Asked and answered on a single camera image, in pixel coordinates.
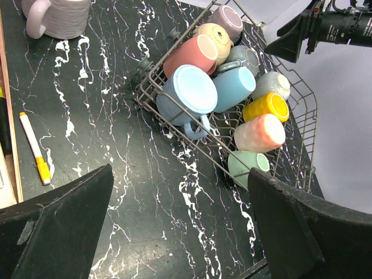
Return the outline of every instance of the marble surface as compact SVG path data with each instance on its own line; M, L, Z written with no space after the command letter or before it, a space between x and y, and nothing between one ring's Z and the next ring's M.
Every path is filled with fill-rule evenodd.
M175 0L96 0L81 37L32 40L20 2L0 0L24 198L113 166L90 278L237 278L260 261L248 193L163 131L126 89L129 71L145 55L159 60L169 31L186 30L201 10ZM40 182L21 111L50 186Z

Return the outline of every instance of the gray mug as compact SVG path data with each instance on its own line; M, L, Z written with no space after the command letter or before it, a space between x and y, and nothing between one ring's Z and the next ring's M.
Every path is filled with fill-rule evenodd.
M247 67L254 77L259 72L259 59L257 54L245 45L238 45L231 49L224 64L217 67L215 75L238 67Z

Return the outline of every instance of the yellow mug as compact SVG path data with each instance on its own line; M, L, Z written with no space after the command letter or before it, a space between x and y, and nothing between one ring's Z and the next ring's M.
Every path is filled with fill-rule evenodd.
M219 55L217 58L217 66L223 64L230 54L231 47L234 43L230 40L227 31L220 25L215 23L205 23L197 27L193 31L194 37L197 35L207 35L216 44Z
M271 92L245 106L243 109L244 122L248 122L266 113L275 115L282 123L289 118L287 103L280 95Z

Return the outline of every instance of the lavender mug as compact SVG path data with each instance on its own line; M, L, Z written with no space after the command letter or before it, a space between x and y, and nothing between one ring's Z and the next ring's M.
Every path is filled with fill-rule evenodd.
M243 31L243 21L240 16L232 7L227 5L219 6L207 22L222 26L232 40Z

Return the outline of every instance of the textured mug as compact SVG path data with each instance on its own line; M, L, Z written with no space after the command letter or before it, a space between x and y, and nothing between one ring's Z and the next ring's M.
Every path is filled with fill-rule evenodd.
M247 67L254 77L259 72L259 59L252 48L245 45L238 45L231 49L224 64L217 67L215 74L218 75L224 71L238 67Z
M291 84L283 74L270 71L258 79L252 99L256 100L270 92L280 95L286 101L291 93Z
M187 40L175 49L163 65L164 74L169 78L182 65L194 65L208 75L216 69L218 50L207 35L199 35Z
M91 0L22 0L26 32L33 39L43 34L68 40L80 36L87 26Z
M238 126L234 141L240 151L266 153L282 146L285 130L275 115L261 115Z
M232 40L243 31L242 19L233 8L226 5L219 6L207 22L222 26Z
M245 106L243 109L244 122L266 113L271 113L281 122L285 122L289 118L289 107L280 95L271 92Z
M255 167L265 172L270 170L269 160L262 153L234 151L233 154L242 160L246 166L230 154L227 159L228 172L246 188L248 188L248 174L251 168Z
M197 35L207 35L213 40L218 49L217 66L221 65L226 61L228 55L230 54L230 49L234 43L230 40L230 36L227 34L226 30L215 23L205 23L197 27L193 31L194 36Z
M213 82L219 97L215 112L224 112L239 104L256 88L255 77L246 67L226 71L214 78Z
M217 105L217 90L210 77L193 65L180 66L165 82L163 91L171 96L193 117L200 119L205 129L210 130L207 114ZM191 128L192 119L166 95L158 94L156 106L159 113L171 124L183 126L186 136L191 140L200 140L207 136L201 129L196 133Z

